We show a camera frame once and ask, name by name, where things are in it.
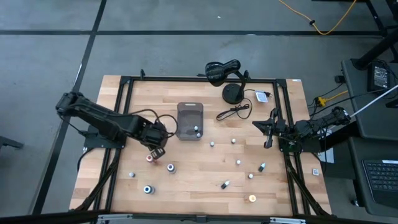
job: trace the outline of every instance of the small block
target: small block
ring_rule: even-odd
[[[312,175],[319,175],[318,169],[312,169]]]

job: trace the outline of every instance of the white cable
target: white cable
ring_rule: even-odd
[[[377,100],[379,100],[380,98],[382,98],[383,96],[386,96],[387,94],[389,94],[392,90],[395,90],[398,87],[398,85],[392,87],[389,91],[381,94],[379,97],[377,97],[376,99],[372,100],[370,103],[368,103],[367,105],[365,105],[364,107],[362,107],[361,109],[359,109],[357,112],[353,113],[351,115],[351,117],[359,114],[360,112],[362,112],[362,110],[365,110],[368,106],[372,105],[374,102],[376,102]]]

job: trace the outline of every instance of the yellow cable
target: yellow cable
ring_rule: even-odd
[[[336,23],[336,25],[335,25],[331,30],[329,30],[328,32],[326,32],[326,33],[320,32],[319,29],[318,29],[318,27],[317,27],[317,25],[315,25],[315,23],[313,23],[312,26],[314,26],[314,28],[315,28],[315,29],[318,31],[318,33],[321,34],[321,35],[328,35],[328,34],[330,34],[331,32],[333,32],[333,31],[340,25],[340,23],[341,23],[341,22],[344,20],[344,18],[348,15],[348,13],[350,12],[350,10],[352,10],[352,8],[354,7],[356,1],[357,1],[357,0],[354,0],[354,1],[353,1],[353,3],[352,3],[351,6],[348,8],[348,10],[347,10],[346,13],[343,15],[343,17],[342,17],[342,18]],[[292,9],[290,6],[288,6],[288,5],[287,5],[286,3],[284,3],[282,0],[279,0],[279,2],[282,3],[282,4],[284,4],[286,7],[288,7],[291,11],[297,13],[298,15],[300,15],[300,16],[306,18],[306,19],[308,19],[310,22],[312,21],[312,19],[310,19],[308,16],[302,14],[301,12],[298,12],[298,11]]]
[[[348,93],[348,90],[346,90],[346,91],[344,91],[344,92],[341,92],[341,93],[339,93],[339,94],[337,94],[337,95],[335,95],[335,96],[332,96],[331,98],[326,99],[326,102],[327,102],[327,101],[330,101],[330,100],[332,100],[332,99],[334,99],[334,98],[336,98],[336,97],[338,97],[338,96],[341,96],[341,95],[343,95],[343,94],[346,94],[346,93]]]

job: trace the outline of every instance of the yellow connector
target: yellow connector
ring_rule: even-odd
[[[326,106],[326,99],[322,97],[317,97],[317,106],[324,107]]]
[[[324,107],[324,106],[326,106],[326,102],[331,101],[332,99],[334,99],[338,96],[341,96],[343,94],[346,94],[346,93],[348,93],[348,90],[342,91],[341,93],[339,93],[335,96],[332,96],[331,98],[322,98],[319,96],[319,97],[317,97],[317,106]]]

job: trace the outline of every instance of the white label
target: white label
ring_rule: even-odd
[[[267,103],[267,95],[263,91],[256,90],[256,97],[259,102]]]
[[[319,175],[318,169],[312,169],[312,175]]]
[[[398,164],[398,161],[383,161],[383,163]]]

